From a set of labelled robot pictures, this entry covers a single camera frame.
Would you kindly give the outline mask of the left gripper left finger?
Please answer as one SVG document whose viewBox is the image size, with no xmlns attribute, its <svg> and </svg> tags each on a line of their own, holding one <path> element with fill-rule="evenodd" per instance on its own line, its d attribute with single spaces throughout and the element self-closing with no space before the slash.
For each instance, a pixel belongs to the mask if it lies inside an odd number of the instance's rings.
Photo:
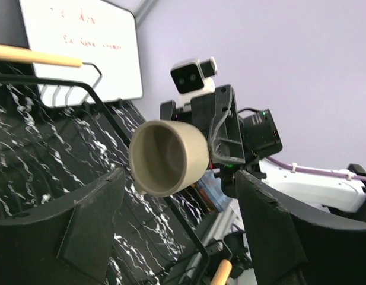
<svg viewBox="0 0 366 285">
<path fill-rule="evenodd" d="M 0 284 L 103 284 L 125 172 L 0 219 Z"/>
</svg>

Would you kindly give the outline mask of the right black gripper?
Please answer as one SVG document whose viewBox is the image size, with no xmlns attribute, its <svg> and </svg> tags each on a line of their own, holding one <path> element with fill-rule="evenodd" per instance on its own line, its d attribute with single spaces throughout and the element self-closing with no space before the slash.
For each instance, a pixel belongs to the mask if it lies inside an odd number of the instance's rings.
<svg viewBox="0 0 366 285">
<path fill-rule="evenodd" d="M 187 107 L 177 107 L 174 100 L 163 102 L 160 118 L 186 122 L 199 129 L 207 139 L 214 164 L 245 164 L 240 119 L 231 85 L 219 86 L 211 93 L 193 97 Z"/>
</svg>

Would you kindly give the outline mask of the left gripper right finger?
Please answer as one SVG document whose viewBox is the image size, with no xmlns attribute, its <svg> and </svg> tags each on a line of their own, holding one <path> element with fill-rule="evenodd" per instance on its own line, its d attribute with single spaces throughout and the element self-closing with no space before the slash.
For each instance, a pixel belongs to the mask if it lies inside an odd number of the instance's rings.
<svg viewBox="0 0 366 285">
<path fill-rule="evenodd" d="M 247 172 L 235 175 L 258 284 L 366 284 L 366 223 L 318 210 Z"/>
</svg>

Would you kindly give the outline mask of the grey small mug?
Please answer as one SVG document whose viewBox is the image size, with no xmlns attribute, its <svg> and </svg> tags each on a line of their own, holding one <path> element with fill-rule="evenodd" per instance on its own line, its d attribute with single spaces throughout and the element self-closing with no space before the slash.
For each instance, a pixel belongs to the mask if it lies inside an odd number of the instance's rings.
<svg viewBox="0 0 366 285">
<path fill-rule="evenodd" d="M 129 165 L 137 192 L 167 197 L 197 182 L 209 166 L 203 133 L 185 122 L 154 120 L 134 132 Z"/>
</svg>

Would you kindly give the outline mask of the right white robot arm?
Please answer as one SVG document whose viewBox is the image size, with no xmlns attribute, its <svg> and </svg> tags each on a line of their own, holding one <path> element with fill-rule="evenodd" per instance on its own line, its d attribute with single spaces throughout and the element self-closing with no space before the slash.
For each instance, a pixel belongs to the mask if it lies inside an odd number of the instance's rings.
<svg viewBox="0 0 366 285">
<path fill-rule="evenodd" d="M 282 141 L 270 110 L 238 109 L 230 85 L 160 105 L 160 118 L 192 124 L 208 140 L 209 169 L 225 195 L 235 198 L 235 174 L 245 171 L 297 200 L 366 222 L 366 171 L 355 163 L 332 170 L 283 163 L 273 155 Z"/>
</svg>

